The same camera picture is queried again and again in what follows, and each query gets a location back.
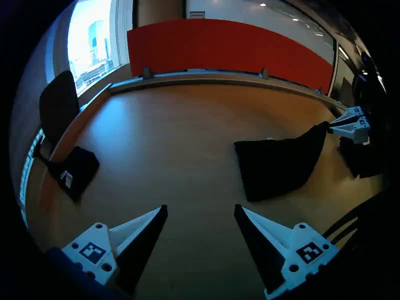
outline window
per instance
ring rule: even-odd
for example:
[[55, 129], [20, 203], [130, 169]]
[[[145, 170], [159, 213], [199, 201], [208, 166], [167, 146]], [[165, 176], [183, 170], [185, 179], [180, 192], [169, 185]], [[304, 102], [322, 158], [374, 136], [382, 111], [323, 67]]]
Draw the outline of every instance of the window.
[[68, 60], [76, 93], [87, 89], [115, 67], [110, 47], [111, 0], [80, 0], [68, 31]]

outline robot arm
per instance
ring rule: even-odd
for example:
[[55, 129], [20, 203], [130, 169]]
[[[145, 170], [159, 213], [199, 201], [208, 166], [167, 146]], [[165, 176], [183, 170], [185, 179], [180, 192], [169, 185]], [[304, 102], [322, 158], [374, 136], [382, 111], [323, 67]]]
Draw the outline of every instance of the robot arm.
[[352, 139], [355, 144], [366, 143], [369, 140], [371, 126], [360, 106], [348, 108], [330, 125], [328, 133]]

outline screw hole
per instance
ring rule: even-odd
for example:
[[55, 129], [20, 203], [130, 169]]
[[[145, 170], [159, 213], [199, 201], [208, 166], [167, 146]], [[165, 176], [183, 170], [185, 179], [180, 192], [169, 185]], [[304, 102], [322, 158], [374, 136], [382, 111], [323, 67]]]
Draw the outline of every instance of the screw hole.
[[292, 264], [289, 267], [290, 272], [297, 272], [299, 270], [299, 266], [297, 264]]
[[74, 265], [75, 265], [75, 267], [77, 267], [80, 270], [84, 269], [84, 266], [80, 262], [75, 262]]
[[87, 272], [86, 272], [86, 275], [89, 276], [89, 277], [92, 278], [92, 279], [95, 279], [95, 278], [96, 278], [96, 275], [95, 275], [93, 272], [91, 272], [91, 271], [87, 271]]
[[111, 267], [108, 263], [103, 263], [101, 268], [106, 272], [110, 272], [113, 269], [113, 267]]

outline black cloth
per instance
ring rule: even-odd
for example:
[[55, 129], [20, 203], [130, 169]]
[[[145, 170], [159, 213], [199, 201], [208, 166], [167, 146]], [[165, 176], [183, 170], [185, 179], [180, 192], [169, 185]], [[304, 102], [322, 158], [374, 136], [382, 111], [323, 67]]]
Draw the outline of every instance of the black cloth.
[[372, 177], [383, 171], [384, 156], [371, 143], [355, 144], [352, 139], [342, 136], [339, 151], [354, 178], [358, 175], [360, 178]]
[[314, 170], [329, 123], [297, 138], [237, 141], [236, 150], [247, 201], [261, 201], [300, 188]]
[[99, 161], [95, 154], [76, 146], [64, 161], [53, 162], [40, 154], [40, 143], [37, 144], [34, 156], [39, 157], [46, 164], [59, 187], [74, 202], [78, 202], [99, 168]]

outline black fabric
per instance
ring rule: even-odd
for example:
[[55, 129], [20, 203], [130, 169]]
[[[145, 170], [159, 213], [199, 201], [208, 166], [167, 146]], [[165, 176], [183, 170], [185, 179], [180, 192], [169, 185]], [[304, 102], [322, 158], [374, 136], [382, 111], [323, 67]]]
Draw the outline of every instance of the black fabric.
[[247, 201], [283, 195], [304, 185], [320, 157], [328, 127], [325, 121], [297, 138], [233, 143]]
[[367, 178], [382, 173], [384, 161], [382, 155], [372, 144], [355, 144], [347, 137], [341, 137], [339, 151], [346, 166], [354, 178]]
[[40, 124], [53, 147], [79, 114], [74, 77], [67, 70], [46, 86], [39, 99]]
[[[99, 168], [99, 161], [95, 154], [78, 146], [72, 149], [64, 161], [52, 162], [40, 154], [40, 142], [38, 142], [34, 150], [34, 157], [39, 157], [46, 164], [51, 176], [74, 202], [80, 200], [82, 193]], [[69, 187], [67, 173], [71, 175]]]

